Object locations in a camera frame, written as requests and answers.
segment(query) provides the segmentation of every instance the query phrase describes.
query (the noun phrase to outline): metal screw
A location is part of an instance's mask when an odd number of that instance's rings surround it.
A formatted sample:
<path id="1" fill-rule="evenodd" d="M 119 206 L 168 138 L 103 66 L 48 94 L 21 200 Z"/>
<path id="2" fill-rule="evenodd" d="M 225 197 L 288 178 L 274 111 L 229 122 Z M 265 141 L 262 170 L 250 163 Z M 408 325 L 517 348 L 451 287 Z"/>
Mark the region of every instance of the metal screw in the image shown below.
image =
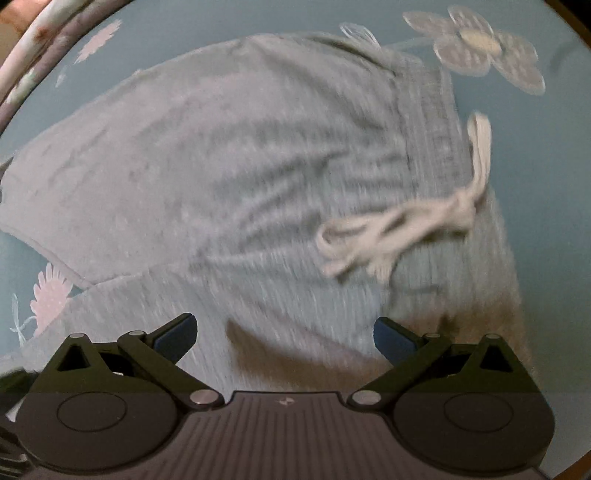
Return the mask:
<path id="1" fill-rule="evenodd" d="M 369 406 L 379 403 L 382 400 L 382 395 L 373 390 L 359 390 L 353 394 L 352 399 L 357 405 Z"/>
<path id="2" fill-rule="evenodd" d="M 207 388 L 203 390 L 196 390 L 189 395 L 189 400 L 197 405 L 209 405 L 214 403 L 219 398 L 219 394 Z"/>

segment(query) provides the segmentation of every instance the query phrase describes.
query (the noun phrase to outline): white flower pattern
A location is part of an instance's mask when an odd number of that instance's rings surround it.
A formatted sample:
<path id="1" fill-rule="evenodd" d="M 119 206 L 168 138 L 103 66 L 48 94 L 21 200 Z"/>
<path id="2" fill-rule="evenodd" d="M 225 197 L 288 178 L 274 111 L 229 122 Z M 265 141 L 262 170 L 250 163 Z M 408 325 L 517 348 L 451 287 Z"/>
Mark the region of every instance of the white flower pattern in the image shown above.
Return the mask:
<path id="1" fill-rule="evenodd" d="M 35 78 L 35 69 L 34 67 L 31 68 L 22 78 L 17 82 L 17 84 L 12 87 L 10 93 L 6 98 L 7 103 L 18 103 L 21 104 L 25 101 L 25 98 L 29 96 L 29 94 L 33 91 L 33 89 L 37 86 L 37 79 Z"/>
<path id="2" fill-rule="evenodd" d="M 411 28 L 434 39 L 435 55 L 448 69 L 484 76 L 491 65 L 509 82 L 532 95 L 545 92 L 545 81 L 535 63 L 538 54 L 524 38 L 493 30 L 483 16 L 467 7 L 452 5 L 451 18 L 429 12 L 406 12 Z"/>

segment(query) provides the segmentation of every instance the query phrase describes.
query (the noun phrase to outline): drawstring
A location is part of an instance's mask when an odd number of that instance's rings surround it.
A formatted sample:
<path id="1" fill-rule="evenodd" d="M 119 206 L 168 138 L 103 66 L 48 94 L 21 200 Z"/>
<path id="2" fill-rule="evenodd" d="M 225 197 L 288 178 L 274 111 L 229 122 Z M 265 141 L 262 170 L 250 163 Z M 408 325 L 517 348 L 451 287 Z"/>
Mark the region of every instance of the drawstring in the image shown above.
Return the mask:
<path id="1" fill-rule="evenodd" d="M 467 232 L 474 225 L 475 203 L 486 190 L 491 169 L 491 124 L 473 113 L 467 124 L 474 176 L 470 185 L 446 199 L 410 200 L 383 213 L 328 220 L 316 235 L 320 252 L 330 259 L 323 274 L 336 277 L 359 265 L 382 284 L 389 282 L 400 255 L 438 231 Z"/>

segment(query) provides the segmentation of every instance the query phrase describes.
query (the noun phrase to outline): flower print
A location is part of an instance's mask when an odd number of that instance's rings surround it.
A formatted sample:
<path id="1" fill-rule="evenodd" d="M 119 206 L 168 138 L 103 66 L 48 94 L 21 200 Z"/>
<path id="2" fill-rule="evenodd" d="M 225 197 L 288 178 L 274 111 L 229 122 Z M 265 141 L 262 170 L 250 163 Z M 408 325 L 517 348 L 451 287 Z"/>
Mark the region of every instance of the flower print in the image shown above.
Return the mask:
<path id="1" fill-rule="evenodd" d="M 43 332 L 61 313 L 72 287 L 72 282 L 50 263 L 47 264 L 45 275 L 39 272 L 39 284 L 33 287 L 35 300 L 31 301 L 31 310 L 37 319 L 35 336 Z"/>
<path id="2" fill-rule="evenodd" d="M 25 75 L 12 87 L 10 93 L 6 98 L 7 103 L 18 103 L 19 105 L 25 101 L 33 89 L 37 86 L 37 79 L 34 67 L 26 72 Z"/>
<path id="3" fill-rule="evenodd" d="M 434 39 L 437 58 L 450 70 L 464 75 L 484 76 L 491 65 L 521 90 L 541 95 L 544 78 L 536 68 L 538 55 L 524 38 L 493 30 L 483 16 L 467 7 L 448 8 L 450 18 L 429 12 L 406 12 L 411 28 Z"/>

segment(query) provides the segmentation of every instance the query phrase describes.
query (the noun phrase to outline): bedsheet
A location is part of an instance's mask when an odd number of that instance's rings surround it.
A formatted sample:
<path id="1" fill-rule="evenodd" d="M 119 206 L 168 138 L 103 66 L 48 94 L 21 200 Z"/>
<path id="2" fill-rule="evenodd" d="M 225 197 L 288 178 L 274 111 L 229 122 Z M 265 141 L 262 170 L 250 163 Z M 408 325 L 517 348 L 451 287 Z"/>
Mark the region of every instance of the bedsheet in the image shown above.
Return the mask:
<path id="1" fill-rule="evenodd" d="M 537 52 L 536 61 L 526 50 L 529 61 L 525 64 L 496 63 L 486 74 L 480 66 L 479 76 L 455 73 L 453 82 L 463 119 L 478 109 L 497 125 L 491 182 L 516 259 L 534 356 L 557 416 L 557 434 L 543 464 L 552 475 L 591 447 L 587 427 L 591 423 L 591 359 L 587 354 L 591 339 L 587 320 L 591 314 L 591 98 L 587 85 L 591 53 L 540 1 L 523 1 L 518 7 L 509 0 L 463 4 L 482 14 L 493 29 L 525 37 Z M 434 0 L 345 1 L 338 5 L 328 0 L 132 3 L 81 39 L 33 91 L 0 137 L 0 155 L 11 155 L 136 70 L 194 48 L 265 31 L 338 33 L 341 21 L 367 26 L 381 43 L 396 43 L 423 34 L 417 33 L 417 25 L 413 30 L 404 12 L 433 12 L 449 18 L 447 7 Z M 114 21 L 120 22 L 114 35 L 101 48 L 87 48 L 94 53 L 83 54 L 86 59 L 77 61 L 94 35 Z M 477 40 L 466 38 L 460 38 L 459 48 Z M 440 43 L 435 51 L 433 43 L 426 44 L 413 47 L 412 52 L 433 64 L 446 61 L 454 68 L 453 54 L 444 53 L 446 45 Z M 480 59 L 484 64 L 490 61 L 488 56 Z M 543 92 L 531 66 L 544 79 Z M 521 69 L 531 74 L 524 74 L 530 80 L 538 80 L 537 84 L 527 82 L 538 86 L 532 87 L 536 95 L 522 89 L 528 87 L 519 79 Z"/>

